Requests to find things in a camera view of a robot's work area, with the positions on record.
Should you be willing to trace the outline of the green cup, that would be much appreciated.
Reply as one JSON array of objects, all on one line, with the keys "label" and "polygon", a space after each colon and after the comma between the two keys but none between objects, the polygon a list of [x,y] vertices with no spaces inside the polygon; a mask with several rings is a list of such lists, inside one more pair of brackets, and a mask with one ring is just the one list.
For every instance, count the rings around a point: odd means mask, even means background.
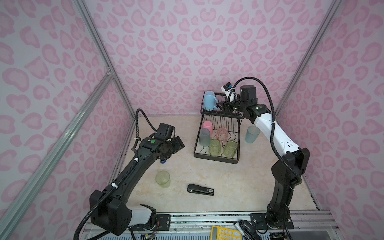
[{"label": "green cup", "polygon": [[168,188],[171,184],[171,176],[167,171],[160,171],[155,177],[156,183],[162,188]]},{"label": "green cup", "polygon": [[222,146],[221,142],[217,139],[212,139],[209,145],[210,156],[217,157],[221,155]]},{"label": "green cup", "polygon": [[227,158],[233,158],[237,153],[238,145],[235,141],[228,141],[224,147],[223,154]]}]

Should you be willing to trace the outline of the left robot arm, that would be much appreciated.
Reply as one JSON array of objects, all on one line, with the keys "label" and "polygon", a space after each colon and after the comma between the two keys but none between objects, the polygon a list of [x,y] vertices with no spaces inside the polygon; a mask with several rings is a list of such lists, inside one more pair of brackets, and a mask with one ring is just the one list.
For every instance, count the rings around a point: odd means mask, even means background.
[{"label": "left robot arm", "polygon": [[167,160],[184,147],[180,137],[173,137],[169,141],[145,138],[139,145],[137,156],[120,175],[103,191],[95,190],[91,194],[90,209],[93,210],[90,214],[91,223],[116,236],[134,226],[146,230],[155,228],[156,209],[144,204],[128,207],[128,199],[145,171],[156,160]]}]

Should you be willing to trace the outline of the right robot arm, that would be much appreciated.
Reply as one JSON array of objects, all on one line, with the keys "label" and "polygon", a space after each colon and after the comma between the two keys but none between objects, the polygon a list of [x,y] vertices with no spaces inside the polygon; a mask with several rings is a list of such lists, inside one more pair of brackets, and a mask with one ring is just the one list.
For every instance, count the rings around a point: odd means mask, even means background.
[{"label": "right robot arm", "polygon": [[271,148],[278,161],[272,166],[275,187],[272,199],[267,206],[266,222],[271,229],[285,227],[294,189],[303,182],[302,175],[309,161],[309,150],[300,148],[278,126],[273,105],[269,109],[264,104],[259,105],[257,99],[243,101],[239,95],[226,96],[217,105],[225,113],[231,113],[234,110],[242,113],[266,137],[270,138]]}]

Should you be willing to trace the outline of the yellow calculator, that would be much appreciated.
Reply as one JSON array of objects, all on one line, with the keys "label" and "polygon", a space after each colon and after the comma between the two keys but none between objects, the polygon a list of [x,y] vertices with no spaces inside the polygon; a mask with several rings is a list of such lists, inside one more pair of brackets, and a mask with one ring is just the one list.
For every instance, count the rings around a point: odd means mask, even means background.
[{"label": "yellow calculator", "polygon": [[212,226],[211,240],[242,240],[242,235],[236,230]]}]

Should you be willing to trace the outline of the black stapler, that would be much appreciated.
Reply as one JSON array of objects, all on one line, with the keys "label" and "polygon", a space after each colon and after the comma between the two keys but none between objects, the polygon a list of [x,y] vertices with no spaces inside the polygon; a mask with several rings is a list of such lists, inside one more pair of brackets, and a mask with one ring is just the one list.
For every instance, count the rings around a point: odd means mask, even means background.
[{"label": "black stapler", "polygon": [[207,195],[207,196],[214,196],[214,189],[203,187],[195,184],[189,184],[187,187],[187,192],[191,194],[199,194],[199,195]]}]

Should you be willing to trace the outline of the clear pink plastic cup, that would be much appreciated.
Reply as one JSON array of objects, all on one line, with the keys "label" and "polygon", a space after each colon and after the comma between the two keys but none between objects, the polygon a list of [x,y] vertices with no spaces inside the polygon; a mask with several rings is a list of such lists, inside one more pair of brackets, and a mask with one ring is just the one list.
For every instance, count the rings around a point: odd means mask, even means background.
[{"label": "clear pink plastic cup", "polygon": [[229,131],[225,127],[220,127],[217,131],[216,139],[221,142],[227,142],[229,139]]}]

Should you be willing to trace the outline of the teal textured cup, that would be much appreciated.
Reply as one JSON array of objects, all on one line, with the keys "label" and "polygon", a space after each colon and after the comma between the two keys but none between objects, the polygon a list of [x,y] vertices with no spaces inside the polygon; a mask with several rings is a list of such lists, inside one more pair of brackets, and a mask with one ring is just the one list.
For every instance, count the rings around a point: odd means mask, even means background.
[{"label": "teal textured cup", "polygon": [[211,142],[211,133],[208,129],[201,129],[199,134],[199,144],[202,147],[208,147]]},{"label": "teal textured cup", "polygon": [[254,125],[249,126],[246,132],[245,141],[248,144],[252,144],[258,138],[260,134],[260,129]]}]

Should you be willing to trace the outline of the black tool front rail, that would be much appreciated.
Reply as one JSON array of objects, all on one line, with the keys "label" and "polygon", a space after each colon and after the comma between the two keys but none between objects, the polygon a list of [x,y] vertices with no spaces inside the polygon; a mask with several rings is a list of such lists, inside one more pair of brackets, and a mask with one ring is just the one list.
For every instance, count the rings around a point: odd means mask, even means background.
[{"label": "black tool front rail", "polygon": [[240,227],[245,233],[245,236],[248,240],[260,240],[260,236],[257,234],[255,228],[247,220],[240,221]]}]

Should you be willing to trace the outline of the opaque pink plastic cup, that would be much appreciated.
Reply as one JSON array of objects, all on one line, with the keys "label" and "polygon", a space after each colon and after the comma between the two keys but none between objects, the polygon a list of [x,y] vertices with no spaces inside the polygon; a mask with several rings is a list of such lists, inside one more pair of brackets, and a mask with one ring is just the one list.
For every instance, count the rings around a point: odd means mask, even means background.
[{"label": "opaque pink plastic cup", "polygon": [[209,130],[210,136],[213,135],[213,123],[211,121],[204,121],[202,128]]}]

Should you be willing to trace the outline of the white mug blue handle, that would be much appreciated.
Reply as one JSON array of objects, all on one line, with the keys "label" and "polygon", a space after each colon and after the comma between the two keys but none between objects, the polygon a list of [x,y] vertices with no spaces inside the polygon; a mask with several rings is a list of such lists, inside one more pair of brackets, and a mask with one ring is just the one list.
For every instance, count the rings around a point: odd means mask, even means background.
[{"label": "white mug blue handle", "polygon": [[217,106],[218,99],[213,91],[206,91],[203,97],[203,109],[206,111],[216,111],[219,109]]}]

